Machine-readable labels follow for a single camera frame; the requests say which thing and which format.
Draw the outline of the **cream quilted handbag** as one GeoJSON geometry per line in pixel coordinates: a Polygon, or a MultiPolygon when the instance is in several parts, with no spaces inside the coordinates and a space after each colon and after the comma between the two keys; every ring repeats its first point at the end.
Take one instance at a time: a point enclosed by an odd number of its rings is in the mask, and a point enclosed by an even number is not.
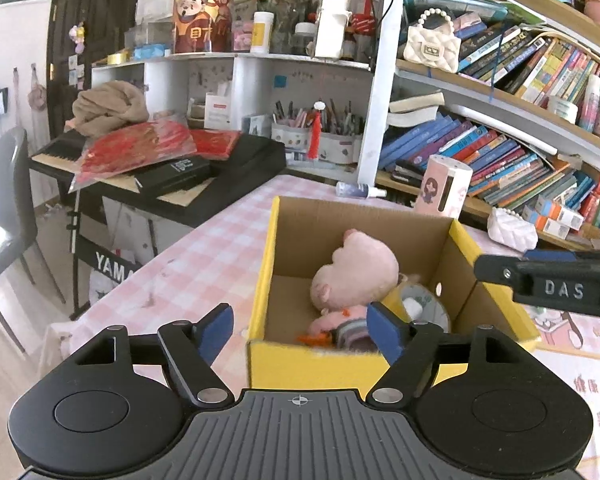
{"type": "Polygon", "coordinates": [[[455,36],[449,14],[439,8],[422,12],[417,23],[407,29],[403,58],[407,62],[455,74],[460,67],[460,38],[455,36]],[[436,15],[448,25],[446,32],[425,27],[427,21],[436,15]]]}

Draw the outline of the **black long box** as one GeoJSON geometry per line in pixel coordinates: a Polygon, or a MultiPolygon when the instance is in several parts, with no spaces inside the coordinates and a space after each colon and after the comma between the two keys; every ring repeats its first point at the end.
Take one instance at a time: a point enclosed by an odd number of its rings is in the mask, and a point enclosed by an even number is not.
{"type": "Polygon", "coordinates": [[[140,195],[154,198],[194,188],[210,178],[211,174],[208,159],[190,156],[138,170],[134,174],[134,181],[140,195]]]}

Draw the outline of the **beige folded cloth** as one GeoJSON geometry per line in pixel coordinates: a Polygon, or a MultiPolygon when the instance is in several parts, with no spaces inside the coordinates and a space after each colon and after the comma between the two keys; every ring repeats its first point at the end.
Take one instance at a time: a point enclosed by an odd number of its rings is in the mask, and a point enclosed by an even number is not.
{"type": "Polygon", "coordinates": [[[127,81],[113,80],[78,93],[73,118],[66,126],[82,136],[99,138],[131,124],[147,122],[143,90],[127,81]]]}

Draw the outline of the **pink cylindrical box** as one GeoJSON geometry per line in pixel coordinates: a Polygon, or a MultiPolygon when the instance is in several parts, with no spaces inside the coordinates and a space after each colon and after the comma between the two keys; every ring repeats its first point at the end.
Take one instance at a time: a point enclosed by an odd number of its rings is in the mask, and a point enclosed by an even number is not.
{"type": "Polygon", "coordinates": [[[452,219],[460,218],[472,170],[464,162],[442,155],[431,155],[415,200],[414,211],[452,219]]]}

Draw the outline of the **grey chair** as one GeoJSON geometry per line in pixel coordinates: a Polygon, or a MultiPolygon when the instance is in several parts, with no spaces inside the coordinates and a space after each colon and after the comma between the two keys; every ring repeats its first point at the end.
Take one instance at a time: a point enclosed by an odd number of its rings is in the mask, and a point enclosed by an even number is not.
{"type": "MultiPolygon", "coordinates": [[[[61,301],[62,293],[36,237],[26,130],[15,127],[0,136],[0,275],[14,262],[27,264],[24,253],[32,248],[42,262],[61,301]]],[[[0,324],[19,350],[24,347],[0,311],[0,324]]]]}

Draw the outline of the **yellow cardboard box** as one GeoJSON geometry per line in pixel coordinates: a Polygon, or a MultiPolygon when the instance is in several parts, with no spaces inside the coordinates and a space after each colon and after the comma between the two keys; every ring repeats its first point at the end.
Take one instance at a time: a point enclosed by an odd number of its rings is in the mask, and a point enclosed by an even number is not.
{"type": "Polygon", "coordinates": [[[335,330],[361,321],[373,301],[407,318],[398,292],[411,284],[441,302],[448,332],[492,325],[533,350],[540,334],[524,307],[475,278],[477,258],[496,252],[486,233],[449,218],[275,197],[249,326],[248,384],[368,393],[386,360],[352,330],[335,330]]]}

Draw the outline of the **pink plush pig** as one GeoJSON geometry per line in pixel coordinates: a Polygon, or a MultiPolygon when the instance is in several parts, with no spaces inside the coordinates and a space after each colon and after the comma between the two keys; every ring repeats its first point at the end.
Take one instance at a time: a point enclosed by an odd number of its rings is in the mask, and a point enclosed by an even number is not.
{"type": "Polygon", "coordinates": [[[381,240],[350,229],[332,262],[314,275],[310,298],[319,311],[341,311],[384,299],[399,283],[400,268],[393,251],[381,240]]]}

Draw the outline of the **red fortune god canister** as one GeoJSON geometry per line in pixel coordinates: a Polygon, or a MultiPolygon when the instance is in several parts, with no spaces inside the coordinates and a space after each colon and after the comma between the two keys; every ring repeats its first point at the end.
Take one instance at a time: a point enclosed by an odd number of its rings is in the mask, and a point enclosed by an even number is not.
{"type": "Polygon", "coordinates": [[[173,0],[173,52],[230,52],[232,0],[173,0]]]}

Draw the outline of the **white pen holder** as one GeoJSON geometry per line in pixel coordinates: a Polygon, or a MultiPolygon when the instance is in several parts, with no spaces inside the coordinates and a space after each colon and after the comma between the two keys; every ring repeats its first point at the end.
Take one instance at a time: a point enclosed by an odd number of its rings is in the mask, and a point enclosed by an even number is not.
{"type": "Polygon", "coordinates": [[[352,165],[358,162],[362,136],[340,136],[335,133],[321,133],[318,159],[336,165],[352,165]]]}

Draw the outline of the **grey purple toy car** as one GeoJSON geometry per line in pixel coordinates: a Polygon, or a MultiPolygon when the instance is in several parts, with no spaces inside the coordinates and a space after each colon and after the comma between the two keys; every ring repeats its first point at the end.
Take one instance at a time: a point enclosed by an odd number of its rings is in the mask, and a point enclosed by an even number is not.
{"type": "Polygon", "coordinates": [[[377,346],[370,338],[365,318],[355,318],[341,323],[334,330],[335,347],[349,352],[377,352],[377,346]]]}

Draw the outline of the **wooden bookshelf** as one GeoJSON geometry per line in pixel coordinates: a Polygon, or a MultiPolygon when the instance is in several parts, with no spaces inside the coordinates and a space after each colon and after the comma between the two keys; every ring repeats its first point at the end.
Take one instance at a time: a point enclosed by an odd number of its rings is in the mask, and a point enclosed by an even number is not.
{"type": "Polygon", "coordinates": [[[474,173],[466,203],[532,214],[557,243],[600,236],[600,25],[557,0],[403,0],[394,91],[439,93],[420,127],[391,126],[378,172],[431,155],[474,173]],[[407,62],[407,29],[430,8],[460,38],[455,74],[407,62]]]}

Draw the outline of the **red plastic bag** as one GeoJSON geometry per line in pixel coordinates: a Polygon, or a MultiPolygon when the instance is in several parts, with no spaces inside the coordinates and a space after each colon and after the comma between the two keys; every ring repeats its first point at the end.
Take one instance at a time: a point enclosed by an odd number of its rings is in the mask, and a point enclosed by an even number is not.
{"type": "Polygon", "coordinates": [[[196,151],[189,128],[175,120],[126,126],[85,142],[70,192],[159,162],[195,155],[196,151]]]}

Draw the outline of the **small spray bottle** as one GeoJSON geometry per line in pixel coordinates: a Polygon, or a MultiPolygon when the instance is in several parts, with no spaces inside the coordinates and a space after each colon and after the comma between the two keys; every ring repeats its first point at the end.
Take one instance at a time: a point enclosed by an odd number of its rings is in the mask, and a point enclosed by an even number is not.
{"type": "Polygon", "coordinates": [[[385,198],[387,191],[367,184],[338,182],[336,195],[343,198],[385,198]]]}

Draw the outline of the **white yellow bottle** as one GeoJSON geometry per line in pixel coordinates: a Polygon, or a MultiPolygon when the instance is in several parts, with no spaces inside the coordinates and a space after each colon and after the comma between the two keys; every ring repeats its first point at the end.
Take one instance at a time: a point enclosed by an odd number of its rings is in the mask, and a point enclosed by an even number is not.
{"type": "Polygon", "coordinates": [[[257,11],[253,14],[250,52],[267,54],[270,52],[271,35],[275,15],[268,11],[257,11]]]}

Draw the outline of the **pink checked tablecloth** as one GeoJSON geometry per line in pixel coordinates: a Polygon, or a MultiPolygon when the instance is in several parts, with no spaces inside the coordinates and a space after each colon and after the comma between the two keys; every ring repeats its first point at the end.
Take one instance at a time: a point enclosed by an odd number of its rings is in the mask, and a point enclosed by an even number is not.
{"type": "Polygon", "coordinates": [[[594,417],[580,471],[600,479],[600,320],[555,314],[550,332],[540,333],[539,315],[514,304],[506,289],[476,281],[477,256],[495,250],[486,234],[384,200],[340,200],[326,184],[285,175],[265,183],[166,248],[82,318],[55,325],[54,341],[68,354],[109,325],[152,333],[181,318],[196,321],[226,302],[234,309],[234,334],[214,368],[232,390],[366,392],[386,371],[379,354],[299,342],[317,315],[312,278],[350,229],[379,238],[403,273],[418,274],[440,298],[453,332],[494,326],[580,393],[594,417]]]}

